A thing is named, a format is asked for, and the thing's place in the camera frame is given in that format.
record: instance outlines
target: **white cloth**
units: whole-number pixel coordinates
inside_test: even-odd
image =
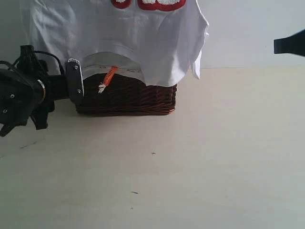
[[[108,66],[146,85],[173,86],[190,66],[200,78],[208,22],[197,0],[20,0],[20,9],[28,42],[78,59],[84,78]]]

